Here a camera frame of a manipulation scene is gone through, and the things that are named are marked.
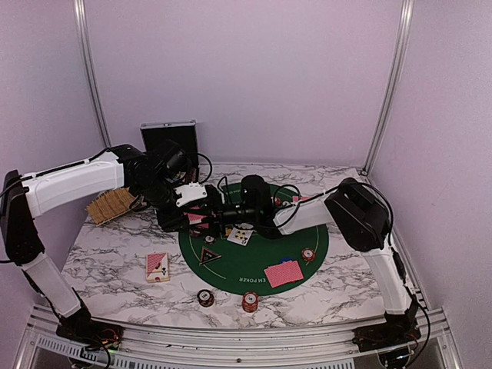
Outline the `red card seat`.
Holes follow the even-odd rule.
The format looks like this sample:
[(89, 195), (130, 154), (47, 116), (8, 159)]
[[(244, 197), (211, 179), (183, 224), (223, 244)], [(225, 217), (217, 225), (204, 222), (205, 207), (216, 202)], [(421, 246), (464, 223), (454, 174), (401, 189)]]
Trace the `red card seat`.
[(279, 271), (284, 271), (286, 273), (294, 273), (300, 270), (300, 265), (297, 261), (286, 261), (277, 265)]
[(294, 273), (286, 273), (279, 271), (277, 265), (269, 267), (264, 270), (266, 278), (272, 288), (280, 287), (284, 284), (301, 281), (304, 279), (304, 275), (301, 270)]
[(309, 199), (308, 196), (302, 196), (302, 197), (298, 197), (298, 196), (293, 196), (292, 197), (292, 201), (293, 202), (299, 202), (299, 201), (303, 201), (303, 200), (307, 200)]

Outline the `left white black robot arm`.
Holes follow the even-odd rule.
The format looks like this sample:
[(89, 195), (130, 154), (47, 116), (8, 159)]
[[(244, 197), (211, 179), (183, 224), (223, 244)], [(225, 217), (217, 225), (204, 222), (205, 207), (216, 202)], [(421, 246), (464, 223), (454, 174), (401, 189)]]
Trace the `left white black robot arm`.
[(167, 140), (155, 151), (141, 152), (125, 144), (57, 168), (26, 175), (10, 171), (5, 176), (1, 193), (5, 252), (52, 305), (61, 329), (69, 336), (89, 342), (109, 328), (92, 320), (81, 298), (46, 254), (34, 220), (60, 205), (118, 188), (127, 188), (161, 213), (174, 215), (204, 194), (199, 183), (182, 184), (189, 165), (180, 146)]

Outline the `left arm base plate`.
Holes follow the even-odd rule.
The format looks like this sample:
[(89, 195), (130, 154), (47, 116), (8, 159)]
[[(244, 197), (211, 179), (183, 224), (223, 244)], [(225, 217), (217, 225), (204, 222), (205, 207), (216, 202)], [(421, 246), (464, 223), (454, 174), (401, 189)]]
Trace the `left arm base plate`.
[(118, 349), (123, 331), (123, 327), (117, 324), (90, 321), (88, 324), (80, 325), (77, 328), (71, 328), (67, 324), (59, 324), (56, 334), (59, 337), (88, 345), (89, 351), (100, 347)]

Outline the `red poker chip stack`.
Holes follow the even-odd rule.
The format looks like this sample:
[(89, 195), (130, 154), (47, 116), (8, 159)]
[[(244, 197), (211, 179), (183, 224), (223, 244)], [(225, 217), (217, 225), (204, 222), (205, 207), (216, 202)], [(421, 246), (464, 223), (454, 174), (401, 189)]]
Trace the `red poker chip stack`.
[(245, 312), (252, 313), (258, 309), (258, 295), (247, 292), (243, 295), (241, 306)]

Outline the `red card top seat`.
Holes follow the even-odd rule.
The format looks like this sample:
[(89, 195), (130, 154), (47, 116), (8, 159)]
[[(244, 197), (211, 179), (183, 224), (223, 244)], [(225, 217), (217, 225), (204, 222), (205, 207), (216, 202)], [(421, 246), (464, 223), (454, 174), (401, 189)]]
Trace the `red card top seat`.
[(302, 197), (298, 197), (298, 196), (293, 196), (292, 197), (292, 201), (293, 202), (299, 202), (299, 201), (303, 201), (303, 200), (307, 200), (309, 199), (308, 196), (302, 196)]

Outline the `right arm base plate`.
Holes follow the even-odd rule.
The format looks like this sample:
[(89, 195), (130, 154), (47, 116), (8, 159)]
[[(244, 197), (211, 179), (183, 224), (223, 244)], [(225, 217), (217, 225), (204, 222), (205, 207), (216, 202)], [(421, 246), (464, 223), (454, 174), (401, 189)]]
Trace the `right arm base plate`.
[(405, 328), (388, 323), (358, 327), (353, 330), (352, 343), (360, 352), (384, 349), (399, 344), (406, 344), (421, 338), (418, 327)]

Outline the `red playing card deck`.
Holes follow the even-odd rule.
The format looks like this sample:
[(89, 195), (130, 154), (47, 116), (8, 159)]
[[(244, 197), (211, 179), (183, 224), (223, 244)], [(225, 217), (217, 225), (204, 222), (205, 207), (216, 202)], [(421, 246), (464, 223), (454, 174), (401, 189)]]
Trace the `red playing card deck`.
[(189, 224), (200, 224), (202, 220), (205, 218), (204, 215), (187, 213)]

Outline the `dark brown poker chip stack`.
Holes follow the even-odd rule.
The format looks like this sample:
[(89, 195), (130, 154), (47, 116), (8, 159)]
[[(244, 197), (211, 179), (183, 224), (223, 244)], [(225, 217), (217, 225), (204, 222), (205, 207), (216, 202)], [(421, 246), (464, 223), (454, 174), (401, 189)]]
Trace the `dark brown poker chip stack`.
[(202, 289), (197, 293), (198, 303), (205, 308), (208, 308), (214, 303), (214, 295), (208, 289)]

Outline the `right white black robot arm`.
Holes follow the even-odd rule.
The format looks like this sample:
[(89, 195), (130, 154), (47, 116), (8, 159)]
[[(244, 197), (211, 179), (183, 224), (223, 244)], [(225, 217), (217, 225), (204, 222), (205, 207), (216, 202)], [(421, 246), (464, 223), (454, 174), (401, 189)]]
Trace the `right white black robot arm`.
[(197, 231), (188, 215), (204, 216), (205, 235), (217, 237), (227, 225), (247, 223), (260, 236), (282, 239), (307, 228), (334, 221), (344, 240), (368, 262), (384, 301), (385, 322), (372, 325), (381, 338), (397, 344), (417, 323), (416, 296), (406, 283), (406, 270), (391, 243), (393, 212), (385, 197), (374, 187), (345, 178), (338, 186), (295, 204), (277, 207), (276, 192), (259, 175), (241, 181), (241, 201), (234, 204), (228, 194), (206, 186), (203, 198), (182, 205), (181, 231)]

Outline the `black triangular all-in button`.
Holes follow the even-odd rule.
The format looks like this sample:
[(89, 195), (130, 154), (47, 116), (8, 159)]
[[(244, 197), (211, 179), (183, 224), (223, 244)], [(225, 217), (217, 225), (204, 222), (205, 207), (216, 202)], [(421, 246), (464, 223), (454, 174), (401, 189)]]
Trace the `black triangular all-in button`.
[(200, 265), (205, 265), (211, 261), (216, 261), (218, 259), (222, 258), (221, 254), (218, 254), (206, 247), (203, 247), (201, 249), (201, 256), (200, 256)]

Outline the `red card bottom seat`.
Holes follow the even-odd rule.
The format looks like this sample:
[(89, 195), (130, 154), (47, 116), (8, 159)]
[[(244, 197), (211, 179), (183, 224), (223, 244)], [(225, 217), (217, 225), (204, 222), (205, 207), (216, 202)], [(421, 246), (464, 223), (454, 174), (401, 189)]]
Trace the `red card bottom seat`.
[(272, 288), (280, 287), (284, 284), (301, 281), (304, 279), (304, 275), (301, 270), (294, 273), (286, 273), (279, 271), (277, 265), (269, 267), (264, 270), (266, 278)]
[(286, 273), (294, 273), (300, 270), (300, 265), (297, 261), (286, 261), (277, 265), (279, 271), (284, 271)]

